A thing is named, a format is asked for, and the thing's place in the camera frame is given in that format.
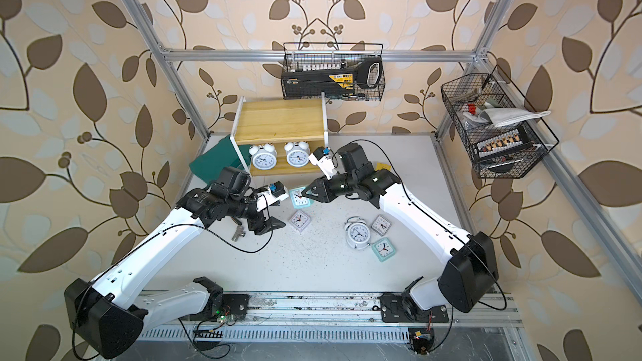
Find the white twin-bell alarm clock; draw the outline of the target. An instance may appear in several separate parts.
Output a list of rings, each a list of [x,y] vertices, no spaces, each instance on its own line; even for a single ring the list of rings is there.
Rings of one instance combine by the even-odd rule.
[[[271,170],[278,163],[277,151],[272,144],[253,145],[249,154],[252,165],[258,170]]]
[[[295,168],[302,168],[309,163],[309,143],[307,141],[288,142],[284,146],[286,162]]]

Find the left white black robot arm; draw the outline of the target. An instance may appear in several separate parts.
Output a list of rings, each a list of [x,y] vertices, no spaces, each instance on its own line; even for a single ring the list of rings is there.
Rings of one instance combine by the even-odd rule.
[[[206,277],[158,297],[140,294],[191,240],[226,217],[244,219],[260,236],[284,227],[269,208],[289,197],[282,182],[252,189],[251,177],[232,167],[217,180],[187,192],[165,220],[120,261],[94,279],[77,279],[65,289],[73,337],[81,337],[99,356],[114,359],[144,332],[174,319],[213,311],[222,288]]]

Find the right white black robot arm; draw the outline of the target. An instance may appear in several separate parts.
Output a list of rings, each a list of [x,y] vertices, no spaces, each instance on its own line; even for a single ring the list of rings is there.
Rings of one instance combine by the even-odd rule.
[[[419,309],[451,304],[469,313],[498,285],[498,263],[490,237],[483,232],[471,234],[433,211],[411,194],[393,170],[376,169],[358,140],[336,152],[319,147],[309,155],[309,162],[323,175],[305,187],[304,197],[330,203],[355,195],[401,222],[432,251],[442,273],[411,285],[411,301]]]

